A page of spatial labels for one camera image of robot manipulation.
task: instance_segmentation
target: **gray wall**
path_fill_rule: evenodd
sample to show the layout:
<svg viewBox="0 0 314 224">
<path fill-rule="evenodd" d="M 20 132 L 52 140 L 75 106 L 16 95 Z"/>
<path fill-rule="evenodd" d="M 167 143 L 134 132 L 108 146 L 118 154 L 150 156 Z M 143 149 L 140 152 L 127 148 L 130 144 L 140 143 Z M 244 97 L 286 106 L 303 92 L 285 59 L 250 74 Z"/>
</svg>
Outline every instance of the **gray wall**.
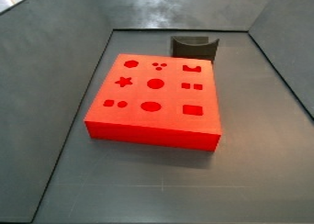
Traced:
<svg viewBox="0 0 314 224">
<path fill-rule="evenodd" d="M 112 29 L 93 0 L 0 16 L 0 221 L 31 221 Z"/>
<path fill-rule="evenodd" d="M 270 0 L 96 0 L 115 28 L 247 31 Z"/>
<path fill-rule="evenodd" d="M 314 117 L 314 0 L 273 0 L 248 33 Z"/>
</svg>

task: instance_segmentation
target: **red block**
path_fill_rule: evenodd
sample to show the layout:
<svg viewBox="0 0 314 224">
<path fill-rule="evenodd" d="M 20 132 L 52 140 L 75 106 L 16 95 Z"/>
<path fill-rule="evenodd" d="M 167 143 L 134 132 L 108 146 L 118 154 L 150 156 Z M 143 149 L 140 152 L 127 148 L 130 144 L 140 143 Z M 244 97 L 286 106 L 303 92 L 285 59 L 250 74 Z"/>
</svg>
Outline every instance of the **red block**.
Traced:
<svg viewBox="0 0 314 224">
<path fill-rule="evenodd" d="M 222 131 L 211 62 L 120 54 L 84 124 L 95 139 L 214 151 Z"/>
</svg>

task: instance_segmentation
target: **black arch-shaped block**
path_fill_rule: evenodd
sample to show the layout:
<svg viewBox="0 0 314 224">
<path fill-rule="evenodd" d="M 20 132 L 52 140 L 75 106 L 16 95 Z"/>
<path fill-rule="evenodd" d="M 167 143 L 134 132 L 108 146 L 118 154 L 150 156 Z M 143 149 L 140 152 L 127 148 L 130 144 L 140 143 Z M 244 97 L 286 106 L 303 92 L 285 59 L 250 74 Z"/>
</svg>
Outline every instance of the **black arch-shaped block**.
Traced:
<svg viewBox="0 0 314 224">
<path fill-rule="evenodd" d="M 219 39 L 208 37 L 172 37 L 172 57 L 214 61 Z"/>
</svg>

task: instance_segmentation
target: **gray floor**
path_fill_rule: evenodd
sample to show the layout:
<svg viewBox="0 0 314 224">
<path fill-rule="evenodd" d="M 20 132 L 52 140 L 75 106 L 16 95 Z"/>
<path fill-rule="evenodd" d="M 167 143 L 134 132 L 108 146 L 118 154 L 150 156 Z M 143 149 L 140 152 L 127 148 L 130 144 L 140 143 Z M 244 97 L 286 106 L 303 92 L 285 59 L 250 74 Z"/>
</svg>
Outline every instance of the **gray floor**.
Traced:
<svg viewBox="0 0 314 224">
<path fill-rule="evenodd" d="M 215 153 L 91 140 L 84 128 L 116 55 L 168 55 L 171 35 L 220 38 Z M 313 129 L 247 33 L 115 31 L 36 223 L 313 222 Z"/>
</svg>

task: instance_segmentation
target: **circular hole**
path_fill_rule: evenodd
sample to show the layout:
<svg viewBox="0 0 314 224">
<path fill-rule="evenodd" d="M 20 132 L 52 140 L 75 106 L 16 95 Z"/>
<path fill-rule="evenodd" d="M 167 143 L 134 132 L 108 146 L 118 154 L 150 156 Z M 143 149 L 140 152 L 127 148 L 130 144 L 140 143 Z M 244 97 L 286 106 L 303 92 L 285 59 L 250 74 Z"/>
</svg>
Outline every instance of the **circular hole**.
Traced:
<svg viewBox="0 0 314 224">
<path fill-rule="evenodd" d="M 139 62 L 135 60 L 130 60 L 124 62 L 124 66 L 128 68 L 136 67 L 139 65 Z"/>
<path fill-rule="evenodd" d="M 126 102 L 126 101 L 119 102 L 119 103 L 118 103 L 118 106 L 119 106 L 120 108 L 126 107 L 126 106 L 127 106 L 127 102 Z"/>
<path fill-rule="evenodd" d="M 144 102 L 142 103 L 142 109 L 150 112 L 159 111 L 162 105 L 156 102 Z"/>
<path fill-rule="evenodd" d="M 162 88 L 163 85 L 164 85 L 164 82 L 160 79 L 151 79 L 147 82 L 147 86 L 154 89 Z"/>
</svg>

